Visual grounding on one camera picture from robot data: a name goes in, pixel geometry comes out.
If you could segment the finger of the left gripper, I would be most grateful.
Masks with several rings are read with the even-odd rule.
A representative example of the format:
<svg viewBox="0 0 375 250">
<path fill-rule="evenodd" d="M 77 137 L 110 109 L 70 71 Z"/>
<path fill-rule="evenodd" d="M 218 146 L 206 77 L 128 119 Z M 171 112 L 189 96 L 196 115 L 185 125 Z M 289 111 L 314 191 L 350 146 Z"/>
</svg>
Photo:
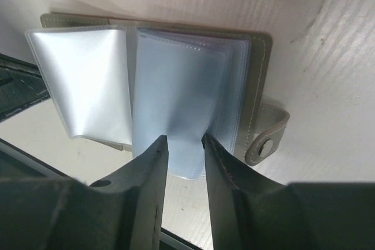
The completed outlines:
<svg viewBox="0 0 375 250">
<path fill-rule="evenodd" d="M 1 55 L 1 121 L 50 99 L 38 67 Z"/>
</svg>

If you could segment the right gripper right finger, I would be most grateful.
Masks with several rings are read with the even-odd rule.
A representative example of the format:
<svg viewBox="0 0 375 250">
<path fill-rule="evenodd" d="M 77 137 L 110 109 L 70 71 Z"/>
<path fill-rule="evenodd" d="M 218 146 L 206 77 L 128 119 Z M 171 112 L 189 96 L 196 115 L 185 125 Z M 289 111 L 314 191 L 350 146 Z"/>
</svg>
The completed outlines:
<svg viewBox="0 0 375 250">
<path fill-rule="evenodd" d="M 202 144 L 215 249 L 374 248 L 373 183 L 283 185 Z"/>
</svg>

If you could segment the grey leather card holder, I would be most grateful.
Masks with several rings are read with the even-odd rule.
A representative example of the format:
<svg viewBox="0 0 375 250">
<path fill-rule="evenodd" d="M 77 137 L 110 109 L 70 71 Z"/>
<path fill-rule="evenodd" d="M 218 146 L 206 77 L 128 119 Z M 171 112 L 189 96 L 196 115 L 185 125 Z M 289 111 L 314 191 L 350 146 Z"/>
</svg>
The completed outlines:
<svg viewBox="0 0 375 250">
<path fill-rule="evenodd" d="M 279 147 L 286 110 L 262 103 L 267 33 L 45 14 L 26 40 L 71 138 L 131 148 L 160 135 L 168 171 L 204 175 L 205 134 L 255 166 Z"/>
</svg>

